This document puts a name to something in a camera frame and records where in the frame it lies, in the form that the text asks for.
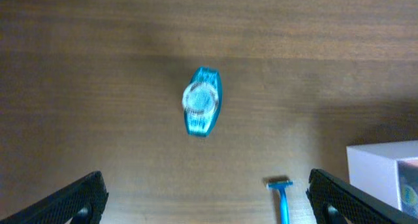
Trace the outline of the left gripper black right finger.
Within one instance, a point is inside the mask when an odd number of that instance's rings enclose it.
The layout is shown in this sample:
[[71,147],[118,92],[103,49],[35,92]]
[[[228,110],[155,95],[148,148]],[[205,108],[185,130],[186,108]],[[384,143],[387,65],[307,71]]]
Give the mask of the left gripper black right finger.
[[409,216],[322,169],[310,172],[306,191],[318,223],[417,224]]

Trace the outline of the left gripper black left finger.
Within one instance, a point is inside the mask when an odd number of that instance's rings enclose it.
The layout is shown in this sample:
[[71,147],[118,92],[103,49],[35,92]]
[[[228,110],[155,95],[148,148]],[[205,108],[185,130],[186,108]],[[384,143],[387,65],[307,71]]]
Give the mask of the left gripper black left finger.
[[1,220],[1,224],[99,223],[108,200],[99,171]]

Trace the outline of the teal mouthwash bottle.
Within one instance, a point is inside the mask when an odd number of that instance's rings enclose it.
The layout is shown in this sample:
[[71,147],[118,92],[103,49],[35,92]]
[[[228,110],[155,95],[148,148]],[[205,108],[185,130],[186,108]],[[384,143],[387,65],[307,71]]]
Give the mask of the teal mouthwash bottle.
[[223,86],[219,71],[199,67],[182,96],[187,133],[207,137],[216,125],[222,101]]

